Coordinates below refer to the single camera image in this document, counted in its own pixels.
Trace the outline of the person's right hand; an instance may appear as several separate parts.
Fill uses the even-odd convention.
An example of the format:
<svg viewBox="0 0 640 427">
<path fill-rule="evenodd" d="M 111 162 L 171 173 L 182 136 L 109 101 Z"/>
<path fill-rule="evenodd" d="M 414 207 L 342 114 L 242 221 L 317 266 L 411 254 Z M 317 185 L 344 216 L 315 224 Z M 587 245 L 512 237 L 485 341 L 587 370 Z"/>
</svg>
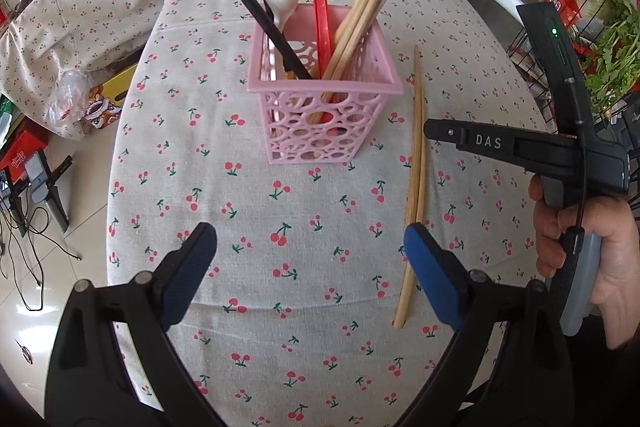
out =
<svg viewBox="0 0 640 427">
<path fill-rule="evenodd" d="M 574 225 L 575 206 L 556 211 L 544 203 L 538 176 L 529 182 L 535 202 L 536 267 L 543 277 L 562 268 L 565 253 L 560 235 Z M 582 227 L 602 237 L 601 260 L 590 301 L 601 312 L 606 345 L 617 349 L 629 343 L 639 327 L 639 233 L 629 205 L 620 199 L 595 197 L 585 202 Z"/>
</svg>

